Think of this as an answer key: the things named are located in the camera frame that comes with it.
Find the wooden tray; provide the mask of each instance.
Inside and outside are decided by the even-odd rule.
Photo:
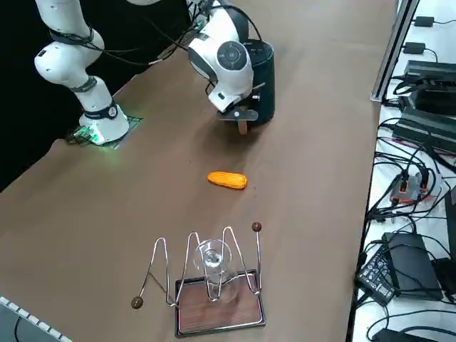
[[[248,271],[257,285],[257,271]],[[176,308],[175,335],[178,338],[216,333],[255,326],[265,326],[261,294],[255,296],[249,289],[244,272],[239,272],[240,288],[236,298],[229,302],[211,302],[207,297],[204,277],[185,279]],[[176,293],[180,280],[176,281]]]

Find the table surface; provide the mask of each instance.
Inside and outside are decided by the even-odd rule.
[[[218,122],[181,52],[134,78],[116,98],[144,121],[121,147],[56,141],[0,194],[0,295],[74,341],[173,341],[157,287],[130,307],[153,242],[168,239],[177,279],[187,235],[230,225],[255,267],[260,221],[266,327],[199,341],[345,338],[378,122],[369,93],[394,3],[237,3],[275,48],[276,117],[246,137]],[[215,170],[248,188],[211,185]]]
[[[421,0],[415,16],[434,16],[436,21],[449,21],[456,19],[456,3],[453,1],[446,0]],[[456,36],[456,22],[448,25],[437,25],[435,24],[432,28],[418,28],[411,26],[405,41],[423,42],[426,43],[427,48],[435,50],[439,57],[439,62],[442,63],[456,63],[456,45],[448,44],[452,37]],[[403,75],[403,71],[409,60],[418,61],[434,61],[435,57],[431,52],[426,51],[424,56],[406,55],[401,53],[398,59],[398,63],[393,73],[394,76]],[[393,89],[397,84],[396,81],[392,81],[388,87],[387,98],[395,97],[393,95]],[[380,110],[380,122],[389,118],[399,118],[400,111],[394,108],[383,107]],[[391,137],[388,131],[380,130],[379,136]],[[407,150],[408,152],[414,152],[415,148],[408,148],[402,145],[398,147]],[[376,146],[376,150],[381,152],[393,153],[396,155],[406,154],[391,147],[384,142],[379,141]],[[417,156],[423,160],[428,167],[435,169],[432,160],[423,152],[419,152]],[[449,162],[455,163],[455,160],[448,159]],[[444,177],[455,176],[445,167],[440,167],[442,175]],[[370,206],[373,205],[378,198],[385,192],[386,187],[390,184],[391,180],[397,174],[397,169],[390,165],[376,166],[373,171],[371,194],[370,194]],[[447,180],[450,186],[456,185],[456,180]],[[442,186],[442,193],[445,194],[448,191],[448,186]],[[419,209],[426,210],[432,203],[423,203],[418,206]],[[444,217],[445,216],[445,203],[441,202],[429,215],[430,217]],[[384,232],[393,232],[400,229],[402,226],[408,224],[410,221],[403,218],[397,218],[393,223],[390,219],[384,223],[372,222],[369,233],[366,237],[365,245],[375,239],[380,239]],[[446,221],[442,219],[421,219],[417,222],[417,231],[419,234],[429,235],[438,239],[445,248],[448,249],[448,235]],[[445,251],[432,240],[423,239],[426,249],[433,253],[437,258],[448,257]],[[369,251],[368,258],[375,253],[377,248]],[[454,306],[435,303],[432,301],[413,301],[408,299],[394,298],[388,304],[388,310],[390,315],[403,314],[410,311],[417,311],[423,309],[440,309],[440,310],[455,310]],[[366,338],[366,331],[375,321],[385,317],[384,309],[376,303],[366,304],[360,307],[356,312],[356,319],[353,331],[353,341],[362,342],[368,341]],[[382,322],[372,329],[370,336],[375,334],[377,331],[382,329],[385,323]],[[400,318],[392,318],[390,320],[389,328],[394,330],[401,330],[409,326],[434,326],[438,328],[447,328],[450,330],[456,330],[455,318],[444,313],[429,313],[429,314],[418,314],[414,316],[405,316]],[[425,338],[431,338],[436,341],[452,341],[454,337],[447,336],[432,331],[413,331],[411,334],[422,336]]]

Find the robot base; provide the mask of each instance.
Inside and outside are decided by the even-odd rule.
[[[128,132],[128,119],[117,105],[118,114],[114,119],[90,119],[85,115],[79,118],[81,127],[90,128],[90,141],[95,145],[103,145],[110,141],[121,139]]]
[[[257,286],[257,271],[247,273]],[[249,290],[243,271],[238,277],[241,287],[237,296],[231,301],[215,302],[207,298],[204,277],[185,279],[179,306],[176,306],[176,337],[265,326],[261,294],[255,296]],[[179,287],[180,280],[176,281],[176,293]]]

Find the plug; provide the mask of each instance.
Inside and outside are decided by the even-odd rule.
[[[413,25],[417,27],[432,27],[434,25],[433,16],[417,16]]]
[[[423,55],[426,49],[426,44],[408,41],[405,43],[403,48],[403,53],[408,53],[410,55]]]

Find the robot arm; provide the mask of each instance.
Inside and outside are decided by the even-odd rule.
[[[193,68],[216,86],[209,100],[220,112],[247,98],[252,93],[254,72],[247,49],[249,23],[233,9],[211,9],[227,5],[225,0],[212,0],[210,20],[189,45]]]
[[[105,44],[87,25],[79,0],[36,0],[40,17],[51,29],[52,43],[35,57],[38,73],[47,81],[70,89],[83,106],[79,124],[89,128],[96,145],[117,140],[128,131],[128,120],[115,103],[105,82],[86,73]],[[68,37],[81,37],[98,49],[90,49]]]

